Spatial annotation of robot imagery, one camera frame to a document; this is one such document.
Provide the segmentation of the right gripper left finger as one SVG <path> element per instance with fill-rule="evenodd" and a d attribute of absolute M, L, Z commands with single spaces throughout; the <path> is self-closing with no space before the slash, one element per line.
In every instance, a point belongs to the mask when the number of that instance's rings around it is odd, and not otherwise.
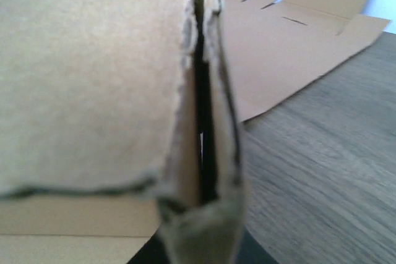
<path fill-rule="evenodd" d="M 127 264 L 169 264 L 163 242 L 156 232 Z"/>

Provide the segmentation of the brown cardboard box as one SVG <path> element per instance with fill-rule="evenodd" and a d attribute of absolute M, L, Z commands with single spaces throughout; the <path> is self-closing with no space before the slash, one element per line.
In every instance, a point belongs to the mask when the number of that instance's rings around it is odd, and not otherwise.
<path fill-rule="evenodd" d="M 171 263 L 243 230 L 223 0 L 1 0 L 1 196 L 153 199 Z"/>

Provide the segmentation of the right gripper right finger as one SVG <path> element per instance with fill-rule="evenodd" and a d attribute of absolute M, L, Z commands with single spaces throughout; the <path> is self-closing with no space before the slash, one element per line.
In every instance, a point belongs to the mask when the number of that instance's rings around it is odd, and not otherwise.
<path fill-rule="evenodd" d="M 236 256 L 236 264 L 277 264 L 277 261 L 245 229 Z"/>

